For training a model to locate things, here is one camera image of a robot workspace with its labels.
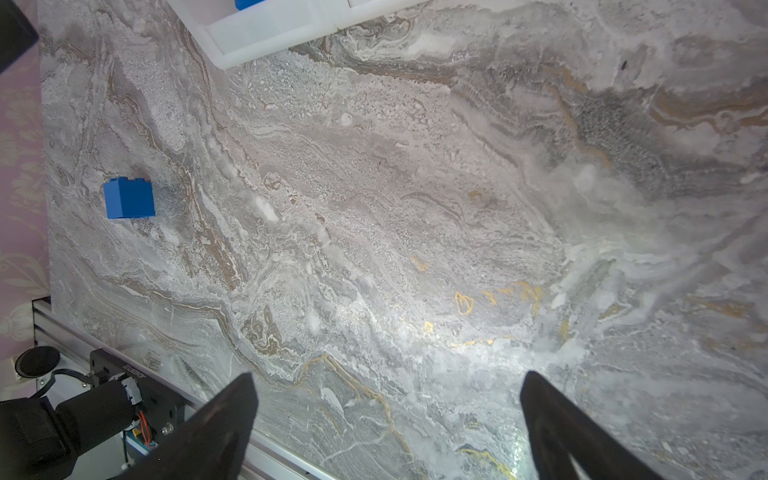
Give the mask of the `blue square lego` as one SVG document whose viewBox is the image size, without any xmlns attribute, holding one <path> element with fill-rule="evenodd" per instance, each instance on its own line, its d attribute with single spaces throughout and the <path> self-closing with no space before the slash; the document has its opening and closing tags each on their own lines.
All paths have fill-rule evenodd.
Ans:
<svg viewBox="0 0 768 480">
<path fill-rule="evenodd" d="M 264 0 L 235 0 L 234 5 L 237 10 L 242 11 L 263 1 Z"/>
</svg>

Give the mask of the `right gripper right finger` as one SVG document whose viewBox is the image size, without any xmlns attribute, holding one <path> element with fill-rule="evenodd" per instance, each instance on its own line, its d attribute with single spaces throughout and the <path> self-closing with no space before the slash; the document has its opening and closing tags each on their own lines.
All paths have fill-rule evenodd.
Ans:
<svg viewBox="0 0 768 480">
<path fill-rule="evenodd" d="M 577 468 L 590 479 L 660 477 L 538 372 L 526 373 L 520 403 L 541 479 L 577 479 Z"/>
</svg>

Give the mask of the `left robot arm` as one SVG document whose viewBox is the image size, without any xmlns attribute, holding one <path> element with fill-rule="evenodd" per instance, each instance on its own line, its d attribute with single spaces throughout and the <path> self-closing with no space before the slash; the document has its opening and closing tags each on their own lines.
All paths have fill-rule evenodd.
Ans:
<svg viewBox="0 0 768 480">
<path fill-rule="evenodd" d="M 65 479 L 77 459 L 128 428 L 135 407 L 125 385 L 95 379 L 59 368 L 59 350 L 35 346 L 14 362 L 15 373 L 25 380 L 51 376 L 49 382 L 27 398 L 1 402 L 1 477 L 3 479 Z M 46 397 L 59 375 L 83 381 L 93 388 L 53 407 Z"/>
</svg>

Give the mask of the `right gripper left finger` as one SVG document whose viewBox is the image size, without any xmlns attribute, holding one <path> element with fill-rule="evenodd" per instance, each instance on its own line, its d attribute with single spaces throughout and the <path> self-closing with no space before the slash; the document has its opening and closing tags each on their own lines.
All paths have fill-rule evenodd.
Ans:
<svg viewBox="0 0 768 480">
<path fill-rule="evenodd" d="M 258 409 L 253 377 L 235 378 L 169 440 L 120 474 L 121 479 L 236 479 Z"/>
</svg>

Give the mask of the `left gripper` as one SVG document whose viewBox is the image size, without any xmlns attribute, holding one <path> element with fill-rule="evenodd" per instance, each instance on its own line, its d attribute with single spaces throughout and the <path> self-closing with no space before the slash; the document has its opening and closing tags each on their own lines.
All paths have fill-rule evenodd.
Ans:
<svg viewBox="0 0 768 480">
<path fill-rule="evenodd" d="M 4 73 L 39 40 L 39 34 L 12 0 L 1 0 L 1 64 Z"/>
</svg>

